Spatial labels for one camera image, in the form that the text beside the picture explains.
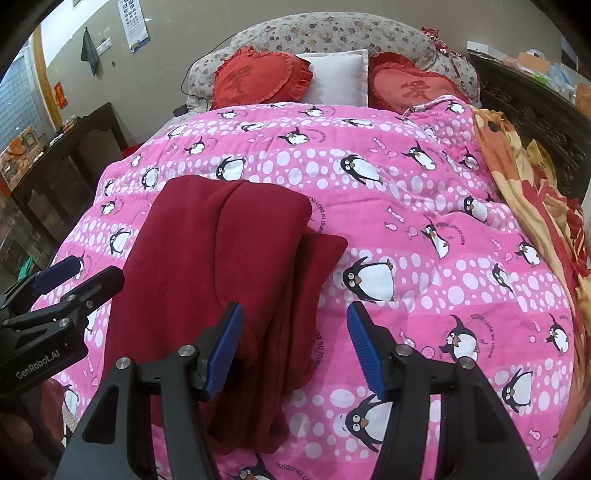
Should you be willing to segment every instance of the white pillow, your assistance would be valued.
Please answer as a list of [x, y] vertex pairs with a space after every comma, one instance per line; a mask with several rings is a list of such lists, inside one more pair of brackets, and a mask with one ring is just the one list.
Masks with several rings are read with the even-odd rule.
[[368, 105], [368, 51], [301, 53], [314, 74], [301, 103]]

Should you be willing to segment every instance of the penguin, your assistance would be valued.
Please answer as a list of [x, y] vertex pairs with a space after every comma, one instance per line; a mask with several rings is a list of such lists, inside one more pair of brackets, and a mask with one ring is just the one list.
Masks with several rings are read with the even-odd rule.
[[105, 183], [105, 188], [104, 188], [104, 193], [105, 193], [105, 197], [109, 197], [111, 195], [113, 195], [113, 190], [115, 189], [115, 181], [114, 180], [107, 180], [107, 183]]
[[505, 287], [511, 293], [514, 293], [509, 275], [507, 275], [507, 272], [498, 263], [495, 263], [495, 266], [492, 267], [492, 276], [501, 287]]
[[255, 452], [256, 465], [242, 468], [237, 476], [232, 476], [234, 480], [276, 480], [273, 474], [265, 467], [261, 455]]
[[234, 111], [234, 109], [230, 110], [229, 112], [222, 112], [219, 113], [219, 115], [222, 116], [222, 118], [236, 118], [238, 116], [238, 114]]
[[189, 152], [189, 155], [198, 155], [205, 150], [205, 143], [203, 143], [203, 137], [199, 138], [199, 141], [191, 145], [189, 148], [183, 149], [185, 152]]
[[482, 223], [485, 223], [488, 218], [486, 205], [470, 195], [464, 199], [464, 212], [471, 217], [474, 217], [476, 220], [480, 220]]
[[365, 185], [365, 180], [373, 180], [382, 183], [379, 179], [378, 169], [371, 163], [360, 157], [357, 154], [352, 153], [342, 158], [340, 161], [340, 167], [351, 175], [355, 180]]
[[513, 378], [503, 387], [501, 398], [515, 413], [519, 413], [519, 407], [526, 407], [531, 404], [531, 383], [533, 378], [533, 372], [521, 373], [521, 368], [518, 368]]
[[417, 142], [417, 146], [409, 148], [408, 153], [403, 153], [403, 155], [415, 159], [423, 170], [435, 170], [437, 168], [435, 162], [423, 151], [418, 141], [415, 141]]
[[322, 116], [323, 111], [320, 110], [319, 108], [316, 108], [314, 105], [312, 105], [312, 108], [308, 108], [308, 110], [304, 110], [303, 112], [299, 112], [299, 113], [303, 113], [304, 115], [307, 115], [307, 116]]
[[156, 186], [156, 180], [158, 180], [158, 167], [152, 167], [142, 177], [142, 185], [144, 190], [150, 189]]
[[466, 109], [459, 103], [454, 102], [453, 100], [448, 100], [449, 105], [446, 108], [446, 112], [454, 112], [454, 113], [464, 113]]
[[187, 126], [187, 125], [181, 125], [180, 127], [176, 127], [175, 129], [173, 129], [172, 131], [170, 131], [170, 132], [168, 133], [168, 137], [169, 137], [170, 139], [173, 139], [173, 138], [176, 138], [176, 137], [178, 137], [178, 136], [179, 136], [179, 135], [180, 135], [180, 134], [183, 132], [183, 129], [184, 129], [186, 126]]
[[546, 339], [546, 343], [553, 343], [558, 350], [558, 356], [563, 356], [569, 349], [569, 336], [566, 334], [564, 329], [556, 322], [554, 316], [549, 313], [552, 317], [552, 327], [550, 327], [550, 336]]
[[466, 155], [464, 155], [464, 157], [460, 161], [460, 164], [464, 165], [465, 167], [473, 171], [476, 171], [480, 168], [480, 166], [478, 165], [478, 161], [474, 158], [474, 155], [470, 153], [468, 147], [466, 147]]
[[123, 248], [131, 232], [125, 231], [125, 228], [120, 228], [109, 238], [109, 245], [111, 247], [111, 254], [122, 254]]
[[343, 283], [360, 300], [372, 303], [394, 300], [394, 265], [390, 260], [362, 265], [367, 257], [360, 258], [343, 272]]
[[431, 241], [439, 258], [443, 258], [447, 255], [449, 252], [449, 243], [439, 236], [437, 229], [431, 220], [429, 220], [429, 225], [427, 225], [424, 230], [421, 230], [421, 232]]
[[218, 165], [216, 177], [218, 180], [240, 180], [245, 165], [244, 158], [226, 157]]
[[391, 410], [392, 402], [379, 400], [374, 393], [347, 414], [345, 426], [368, 449], [378, 453], [375, 446], [384, 442]]
[[307, 135], [300, 133], [300, 130], [296, 127], [293, 132], [289, 132], [287, 135], [278, 135], [277, 138], [282, 138], [290, 145], [301, 145], [310, 141]]
[[107, 202], [106, 205], [101, 205], [101, 215], [107, 215], [108, 213], [111, 213], [113, 210], [115, 210], [115, 201], [111, 200], [110, 202]]
[[518, 251], [515, 252], [515, 255], [523, 257], [523, 259], [531, 265], [531, 268], [534, 268], [536, 265], [540, 264], [540, 256], [533, 245], [529, 244], [522, 235], [520, 235], [520, 237], [522, 241], [519, 244]]
[[451, 315], [456, 319], [456, 327], [447, 334], [447, 343], [439, 347], [443, 353], [449, 353], [455, 363], [464, 356], [478, 360], [478, 339], [474, 332], [464, 327], [464, 324], [455, 315]]
[[356, 118], [343, 118], [343, 122], [354, 127], [372, 127], [374, 124], [370, 120], [357, 120]]
[[246, 125], [242, 125], [240, 128], [242, 129], [243, 132], [253, 132], [255, 130], [260, 130], [263, 127], [264, 124], [262, 123], [258, 123], [258, 124], [246, 124]]

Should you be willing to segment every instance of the pink comforter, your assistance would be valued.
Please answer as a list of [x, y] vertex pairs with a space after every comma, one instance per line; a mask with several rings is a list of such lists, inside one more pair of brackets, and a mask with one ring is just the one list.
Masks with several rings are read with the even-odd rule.
[[[310, 227], [344, 236], [349, 249], [320, 296], [314, 378], [285, 399], [291, 436], [262, 456], [268, 475], [370, 477], [389, 405], [368, 390], [349, 339], [346, 308], [356, 299], [426, 357], [476, 360], [542, 471], [573, 372], [564, 291], [499, 198], [469, 107], [441, 97], [411, 110], [400, 117], [348, 106], [254, 105], [167, 129], [105, 170], [94, 205], [56, 258], [80, 257], [79, 276], [36, 306], [58, 302], [107, 265], [122, 267], [168, 179], [277, 183], [307, 195]], [[66, 403], [78, 418], [103, 372], [109, 312], [107, 304], [90, 316], [88, 357], [56, 377], [71, 385]], [[437, 459], [440, 406], [433, 397], [425, 479]], [[154, 436], [159, 474], [169, 477], [163, 433], [154, 428]], [[219, 458], [220, 470], [235, 478], [257, 463], [253, 452]]]

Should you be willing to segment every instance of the towel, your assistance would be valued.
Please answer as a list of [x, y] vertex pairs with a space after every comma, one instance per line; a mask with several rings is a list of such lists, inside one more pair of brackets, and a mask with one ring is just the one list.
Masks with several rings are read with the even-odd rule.
[[88, 27], [84, 31], [84, 39], [82, 40], [82, 54], [80, 55], [82, 61], [90, 63], [90, 71], [96, 76], [96, 68], [100, 62], [99, 53], [96, 51], [95, 44], [92, 43], [92, 38], [88, 33]]
[[[105, 368], [164, 358], [215, 324], [230, 301], [245, 326], [220, 396], [202, 404], [214, 452], [272, 453], [288, 436], [284, 395], [314, 372], [320, 288], [347, 242], [307, 227], [304, 195], [279, 185], [200, 176], [169, 180], [124, 266]], [[152, 422], [162, 425], [153, 404]]]

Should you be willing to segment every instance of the dark wooden furniture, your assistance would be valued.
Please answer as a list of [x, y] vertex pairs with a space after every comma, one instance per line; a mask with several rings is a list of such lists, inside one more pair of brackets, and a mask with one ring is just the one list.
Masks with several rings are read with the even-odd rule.
[[484, 108], [503, 112], [524, 146], [537, 140], [556, 167], [558, 189], [581, 203], [591, 175], [591, 121], [574, 105], [527, 75], [476, 53]]
[[[92, 204], [95, 195], [98, 178], [91, 178], [89, 169], [77, 152], [82, 138], [94, 129], [111, 130], [121, 151], [127, 148], [113, 106], [107, 103], [78, 120], [45, 151], [12, 191], [12, 198], [23, 215], [56, 248], [65, 238], [63, 232], [67, 235], [71, 231], [79, 216]], [[59, 217], [60, 227], [54, 228], [53, 233], [46, 225], [47, 221], [44, 223], [31, 208], [31, 201], [35, 203], [39, 196], [47, 199], [46, 202]]]

